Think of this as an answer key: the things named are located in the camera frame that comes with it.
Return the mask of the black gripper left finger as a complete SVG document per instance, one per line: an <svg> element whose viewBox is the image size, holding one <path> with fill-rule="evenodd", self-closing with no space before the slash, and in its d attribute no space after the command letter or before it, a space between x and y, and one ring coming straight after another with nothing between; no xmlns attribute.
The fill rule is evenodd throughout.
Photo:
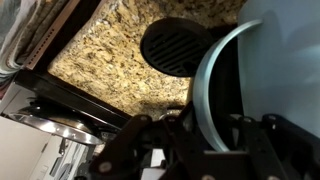
<svg viewBox="0 0 320 180"><path fill-rule="evenodd" d="M154 149L162 149L165 155L159 180L217 180L201 142L183 125L194 118L192 103L179 115L158 121L144 114L132 117L90 164L91 180L141 180Z"/></svg>

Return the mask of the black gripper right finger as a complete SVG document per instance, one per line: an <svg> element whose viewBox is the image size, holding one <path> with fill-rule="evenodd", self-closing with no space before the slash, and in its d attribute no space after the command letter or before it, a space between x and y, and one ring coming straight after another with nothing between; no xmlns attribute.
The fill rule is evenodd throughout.
<svg viewBox="0 0 320 180"><path fill-rule="evenodd" d="M229 116L222 129L239 131L236 148L249 157L255 180L320 180L320 139L284 117L261 121Z"/></svg>

